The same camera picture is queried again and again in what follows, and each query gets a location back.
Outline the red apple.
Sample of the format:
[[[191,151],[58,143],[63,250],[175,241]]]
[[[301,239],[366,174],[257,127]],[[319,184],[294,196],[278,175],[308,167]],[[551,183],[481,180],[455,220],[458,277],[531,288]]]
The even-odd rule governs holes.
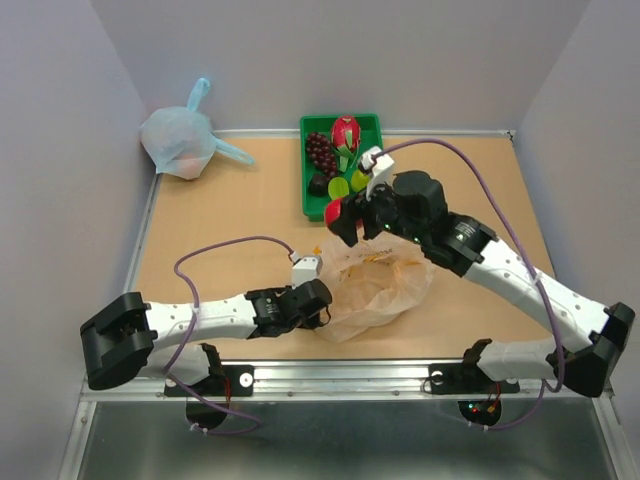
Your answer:
[[[347,197],[332,200],[325,208],[324,222],[326,227],[338,235],[342,231],[362,226],[361,215],[355,210],[353,202]]]

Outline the light green fruit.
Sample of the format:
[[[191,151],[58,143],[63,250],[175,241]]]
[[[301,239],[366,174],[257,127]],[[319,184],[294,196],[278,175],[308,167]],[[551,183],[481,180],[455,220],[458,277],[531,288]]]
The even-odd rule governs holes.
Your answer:
[[[328,183],[327,192],[331,200],[344,198],[350,193],[349,182],[345,178],[334,177]]]

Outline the dark red grape bunch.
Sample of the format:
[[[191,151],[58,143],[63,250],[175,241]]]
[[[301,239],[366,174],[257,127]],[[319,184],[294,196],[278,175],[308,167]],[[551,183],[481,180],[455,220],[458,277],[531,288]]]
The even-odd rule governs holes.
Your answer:
[[[319,132],[309,133],[305,139],[305,153],[312,165],[329,179],[338,175],[337,156],[326,135]]]

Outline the orange plastic bag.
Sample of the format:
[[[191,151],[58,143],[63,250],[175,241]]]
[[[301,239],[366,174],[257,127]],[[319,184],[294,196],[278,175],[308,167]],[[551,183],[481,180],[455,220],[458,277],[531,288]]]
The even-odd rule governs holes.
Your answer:
[[[388,233],[354,247],[331,237],[316,251],[323,263],[320,280],[333,297],[316,333],[334,343],[384,326],[418,306],[434,277],[419,246]]]

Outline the red dragon fruit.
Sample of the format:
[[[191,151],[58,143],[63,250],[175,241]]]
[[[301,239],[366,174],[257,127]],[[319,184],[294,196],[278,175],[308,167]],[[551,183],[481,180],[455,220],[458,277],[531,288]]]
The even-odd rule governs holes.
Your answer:
[[[361,127],[352,115],[338,117],[330,129],[330,141],[338,155],[338,169],[345,173],[356,159],[361,143]]]

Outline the green pear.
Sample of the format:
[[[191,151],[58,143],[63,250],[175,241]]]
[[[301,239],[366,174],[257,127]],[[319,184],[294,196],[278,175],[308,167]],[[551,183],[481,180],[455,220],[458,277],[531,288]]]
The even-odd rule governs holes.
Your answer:
[[[360,192],[364,190],[370,181],[368,174],[363,173],[360,169],[356,168],[350,178],[350,186],[353,192]]]

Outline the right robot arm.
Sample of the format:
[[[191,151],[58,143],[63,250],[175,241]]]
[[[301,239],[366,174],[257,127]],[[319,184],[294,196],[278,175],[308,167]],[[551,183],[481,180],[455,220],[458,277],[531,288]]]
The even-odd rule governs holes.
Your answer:
[[[506,380],[555,380],[585,397],[600,396],[624,352],[635,313],[583,297],[531,266],[475,218],[449,210],[439,181],[408,171],[392,183],[333,200],[325,224],[347,246],[388,233],[419,246],[434,265],[495,293],[547,328],[548,339],[468,348],[459,379],[472,390]]]

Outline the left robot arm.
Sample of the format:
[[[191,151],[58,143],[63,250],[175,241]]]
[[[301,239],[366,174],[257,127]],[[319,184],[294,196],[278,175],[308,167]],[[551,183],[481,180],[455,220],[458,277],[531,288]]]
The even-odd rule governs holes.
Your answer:
[[[199,306],[122,294],[80,327],[88,386],[103,391],[139,375],[162,377],[177,348],[191,341],[276,338],[297,328],[318,328],[320,312],[331,303],[329,289],[318,279]]]

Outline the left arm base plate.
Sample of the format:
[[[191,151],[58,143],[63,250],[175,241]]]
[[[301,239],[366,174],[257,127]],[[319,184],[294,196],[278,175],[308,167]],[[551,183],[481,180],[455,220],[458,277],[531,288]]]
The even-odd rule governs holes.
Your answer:
[[[255,368],[250,364],[222,364],[213,373],[208,366],[173,368],[171,373],[206,397],[243,398],[253,395]]]

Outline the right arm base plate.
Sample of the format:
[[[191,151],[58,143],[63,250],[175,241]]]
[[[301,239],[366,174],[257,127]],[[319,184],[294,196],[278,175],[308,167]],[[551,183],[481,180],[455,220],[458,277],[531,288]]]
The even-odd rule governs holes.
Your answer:
[[[462,395],[520,392],[518,382],[491,380],[476,366],[462,363],[436,363],[429,366],[423,389],[434,395]]]

